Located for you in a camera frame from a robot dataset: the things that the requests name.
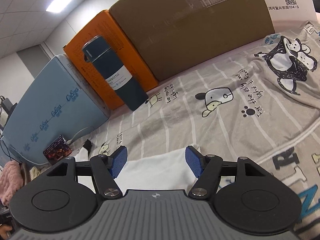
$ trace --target bed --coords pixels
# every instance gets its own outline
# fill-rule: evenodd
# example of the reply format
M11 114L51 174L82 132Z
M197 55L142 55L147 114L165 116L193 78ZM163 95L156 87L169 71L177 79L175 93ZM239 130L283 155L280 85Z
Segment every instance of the bed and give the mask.
M320 239L319 35L320 24L306 22L201 63L150 91L136 111L119 108L72 147L89 138L91 157L124 145L129 163L155 167L155 156L188 145L225 161L245 155L301 198L297 234ZM232 182L222 178L220 187Z

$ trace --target cardboard box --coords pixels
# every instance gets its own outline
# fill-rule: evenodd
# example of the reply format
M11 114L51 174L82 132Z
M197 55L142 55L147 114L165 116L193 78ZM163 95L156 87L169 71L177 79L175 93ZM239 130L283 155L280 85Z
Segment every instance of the cardboard box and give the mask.
M264 0L119 0L109 11L160 81L274 33Z
M123 105L123 101L116 95L97 69L91 63L85 62L82 52L84 44L97 35L105 38L145 91L149 91L158 85L158 81L119 25L111 17L109 11L101 11L74 36L63 50L111 110Z

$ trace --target wall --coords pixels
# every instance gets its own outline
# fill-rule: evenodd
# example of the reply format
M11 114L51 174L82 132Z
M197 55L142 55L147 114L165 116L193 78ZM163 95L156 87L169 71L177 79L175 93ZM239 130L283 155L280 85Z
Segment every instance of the wall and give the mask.
M34 78L50 61L39 45L20 50L17 54Z
M18 103L34 78L17 53L0 59L0 95Z
M85 0L52 32L45 44L53 54L63 53L66 45L95 15L109 9L118 0Z

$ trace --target cartoon dog print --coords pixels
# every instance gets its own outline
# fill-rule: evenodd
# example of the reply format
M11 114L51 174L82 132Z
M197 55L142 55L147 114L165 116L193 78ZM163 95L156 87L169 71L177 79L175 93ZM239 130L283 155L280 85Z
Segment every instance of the cartoon dog print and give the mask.
M300 95L296 92L297 81L305 82L307 72L315 71L317 61L310 56L310 48L301 43L299 39L291 42L285 36L281 36L277 46L269 53L259 52L254 54L256 57L262 57L268 67L278 77L279 86L294 95Z
M108 142L104 142L102 145L101 145L101 148L99 150L99 154L106 154L106 155L109 155L110 154L110 149L109 149L109 143Z
M198 100L204 100L207 109L202 112L202 117L207 117L218 105L230 102L233 99L233 93L229 88L214 88L206 93L196 94L195 97Z
M158 92L157 94L153 95L150 99L147 99L145 104L150 102L150 105L151 105L150 108L151 108L158 101L162 101L162 97L160 97L160 92Z

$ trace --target bottle label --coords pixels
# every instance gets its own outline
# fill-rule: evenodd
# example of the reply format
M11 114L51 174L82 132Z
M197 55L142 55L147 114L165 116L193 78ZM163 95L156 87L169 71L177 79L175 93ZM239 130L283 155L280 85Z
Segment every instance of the bottle label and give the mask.
M116 73L106 79L107 83L113 90L124 86L132 78L131 73L123 65Z

